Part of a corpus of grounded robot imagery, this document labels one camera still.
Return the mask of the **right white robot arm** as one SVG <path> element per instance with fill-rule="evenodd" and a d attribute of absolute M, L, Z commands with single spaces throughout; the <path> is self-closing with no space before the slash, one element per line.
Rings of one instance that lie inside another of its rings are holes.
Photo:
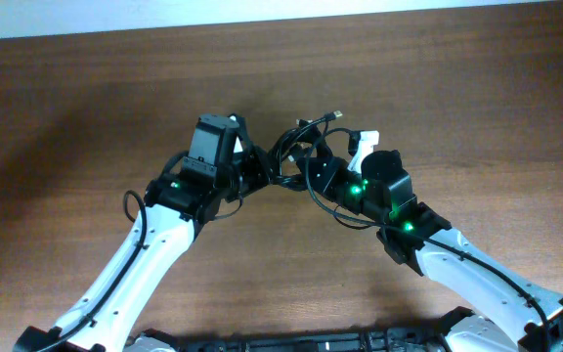
<path fill-rule="evenodd" d="M 452 314 L 442 333 L 451 351 L 563 351 L 563 294 L 499 264 L 417 200 L 398 152 L 354 154 L 304 149 L 295 159 L 313 199 L 348 210 L 346 220 L 375 227 L 385 251 L 473 307 Z"/>

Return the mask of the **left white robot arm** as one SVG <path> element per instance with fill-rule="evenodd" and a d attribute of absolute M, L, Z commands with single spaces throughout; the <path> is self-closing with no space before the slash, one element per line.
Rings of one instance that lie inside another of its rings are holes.
<path fill-rule="evenodd" d="M 166 272 L 205 224 L 222 219 L 223 201 L 242 203 L 269 184 L 266 167 L 243 117 L 201 115 L 190 147 L 172 156 L 142 195 L 125 193 L 139 210 L 99 277 L 52 328 L 26 328 L 14 350 L 123 350 Z"/>

